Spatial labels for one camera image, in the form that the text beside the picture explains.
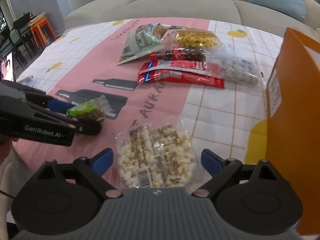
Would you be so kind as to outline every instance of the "black cable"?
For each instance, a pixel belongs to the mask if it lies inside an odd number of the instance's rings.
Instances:
[[[10,197],[10,198],[14,199],[13,196],[9,195],[8,193],[3,192],[2,190],[0,190],[0,193],[5,195],[5,196],[7,196],[7,197]]]

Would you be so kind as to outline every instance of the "barcode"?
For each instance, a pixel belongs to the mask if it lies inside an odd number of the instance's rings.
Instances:
[[[129,45],[129,46],[126,46],[126,47],[123,49],[122,54],[126,54],[126,53],[129,53],[129,52],[131,52],[130,45]]]
[[[137,171],[138,186],[139,187],[150,187],[150,179],[148,170]]]

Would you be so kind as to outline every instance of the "black bottle graphic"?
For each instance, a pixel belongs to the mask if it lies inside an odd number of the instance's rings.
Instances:
[[[58,92],[56,92],[56,96],[65,98],[70,104],[73,105],[78,105],[85,101],[99,98],[102,95],[106,97],[113,110],[112,112],[107,113],[105,117],[111,120],[115,120],[118,117],[121,109],[126,105],[128,101],[127,97],[102,93],[99,91],[88,89],[82,89],[76,92],[70,92],[66,90],[59,90]]]
[[[137,82],[132,80],[124,80],[124,79],[95,79],[92,81],[92,83],[101,84],[105,87],[111,87],[111,88],[118,88],[118,89],[124,89],[124,90],[130,90],[133,91],[137,87]]]

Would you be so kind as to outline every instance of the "bag of yellow pasta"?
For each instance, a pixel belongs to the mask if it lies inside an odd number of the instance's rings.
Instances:
[[[190,28],[169,30],[162,40],[166,49],[182,47],[210,50],[221,45],[220,40],[213,32]]]

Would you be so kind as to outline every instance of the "blue gripper pad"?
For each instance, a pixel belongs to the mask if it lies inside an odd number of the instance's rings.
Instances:
[[[113,164],[113,151],[107,148],[91,159],[91,168],[102,176]]]
[[[47,107],[50,111],[65,114],[67,110],[74,107],[74,105],[54,99],[47,103]]]
[[[227,165],[224,159],[220,158],[209,149],[204,149],[202,151],[201,164],[212,177]]]

